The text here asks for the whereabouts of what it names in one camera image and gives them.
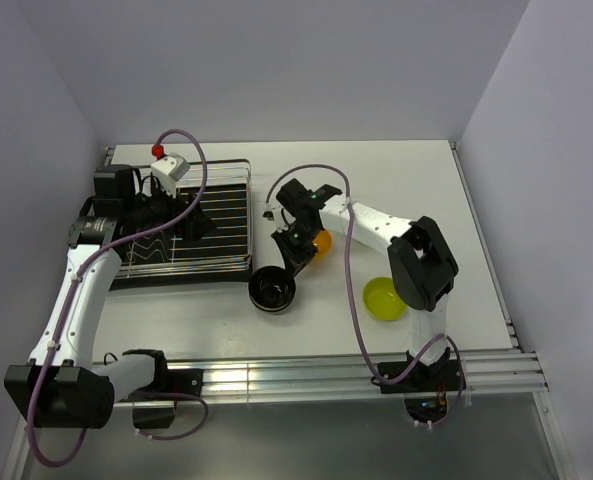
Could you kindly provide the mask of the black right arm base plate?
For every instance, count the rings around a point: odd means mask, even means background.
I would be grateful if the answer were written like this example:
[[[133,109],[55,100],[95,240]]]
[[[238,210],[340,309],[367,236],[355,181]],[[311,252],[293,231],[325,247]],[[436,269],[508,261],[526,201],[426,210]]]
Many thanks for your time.
[[[456,360],[448,360],[442,366],[432,367],[420,363],[395,385],[382,385],[375,377],[371,378],[371,383],[377,386],[382,394],[429,393],[440,389],[458,392],[460,387],[466,387],[466,380],[460,373]]]

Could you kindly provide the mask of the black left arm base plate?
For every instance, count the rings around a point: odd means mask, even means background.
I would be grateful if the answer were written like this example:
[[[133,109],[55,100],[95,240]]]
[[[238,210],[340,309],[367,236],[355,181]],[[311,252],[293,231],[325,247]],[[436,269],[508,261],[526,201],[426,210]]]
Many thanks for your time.
[[[126,401],[181,400],[187,395],[200,397],[203,386],[203,369],[172,369],[162,384],[143,387],[126,397]]]

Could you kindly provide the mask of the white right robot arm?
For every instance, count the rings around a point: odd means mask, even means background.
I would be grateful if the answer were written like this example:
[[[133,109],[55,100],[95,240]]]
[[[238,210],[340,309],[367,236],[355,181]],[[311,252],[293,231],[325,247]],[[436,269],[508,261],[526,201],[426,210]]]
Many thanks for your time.
[[[296,179],[280,188],[276,200],[275,207],[265,205],[263,216],[275,225],[272,238],[290,276],[313,260],[317,252],[314,238],[321,231],[345,236],[343,263],[350,315],[359,350],[372,371],[376,367],[360,329],[351,276],[352,242],[356,240],[387,258],[395,294],[410,310],[404,372],[417,388],[433,388],[456,350],[446,334],[446,312],[459,273],[437,223],[427,216],[410,220],[386,214],[328,184],[312,191]]]

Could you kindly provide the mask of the black patterned bowl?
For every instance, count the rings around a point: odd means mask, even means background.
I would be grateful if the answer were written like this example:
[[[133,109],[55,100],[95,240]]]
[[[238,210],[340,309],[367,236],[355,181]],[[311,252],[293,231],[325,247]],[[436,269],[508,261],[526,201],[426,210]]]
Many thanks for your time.
[[[278,314],[294,300],[296,282],[284,268],[264,266],[256,270],[248,282],[248,295],[259,310]]]

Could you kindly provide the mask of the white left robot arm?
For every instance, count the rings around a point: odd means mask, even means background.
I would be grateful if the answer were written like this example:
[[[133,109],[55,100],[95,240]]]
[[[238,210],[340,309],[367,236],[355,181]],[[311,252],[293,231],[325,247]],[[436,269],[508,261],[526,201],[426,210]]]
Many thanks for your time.
[[[94,193],[69,230],[67,269],[45,331],[27,362],[9,366],[4,378],[29,425],[100,429],[117,401],[173,393],[160,350],[128,350],[101,367],[92,355],[105,298],[132,243],[163,231],[198,240],[214,229],[200,195],[178,190],[189,169],[168,155],[150,166],[147,177],[125,164],[95,171]]]

